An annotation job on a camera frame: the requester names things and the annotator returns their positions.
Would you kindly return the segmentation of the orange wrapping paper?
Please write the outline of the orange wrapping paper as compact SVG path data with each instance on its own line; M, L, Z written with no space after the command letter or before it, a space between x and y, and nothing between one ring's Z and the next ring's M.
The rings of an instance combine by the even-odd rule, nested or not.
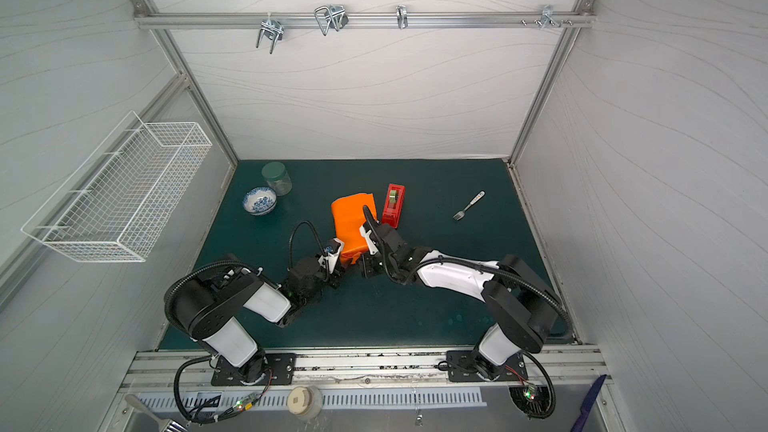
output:
M331 204L336 237L344 243L340 258L342 264L354 264L359 257L369 250L366 240L360 233L360 227L365 223L363 208L367 206L377 218L374 195L358 193L336 199Z

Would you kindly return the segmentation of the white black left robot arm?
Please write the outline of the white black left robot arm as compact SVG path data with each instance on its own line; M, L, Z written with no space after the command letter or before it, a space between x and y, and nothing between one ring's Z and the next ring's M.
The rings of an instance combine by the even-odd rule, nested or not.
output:
M236 315L245 309L286 327L319 301L325 288L337 288L345 270L338 253L309 257L290 266L277 283L262 268L230 255L173 283L164 295L164 311L171 325L231 368L236 381L255 384L268 359Z

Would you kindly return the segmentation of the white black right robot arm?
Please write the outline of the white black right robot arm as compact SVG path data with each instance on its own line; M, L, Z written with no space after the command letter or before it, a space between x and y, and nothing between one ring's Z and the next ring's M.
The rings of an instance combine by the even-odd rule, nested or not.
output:
M494 323L470 353L468 373L496 380L513 356L539 353L557 321L563 322L565 336L572 335L573 323L559 296L515 255L490 262L449 256L412 247L394 228L377 222L360 226L359 233L368 265L395 283L446 289L485 304Z

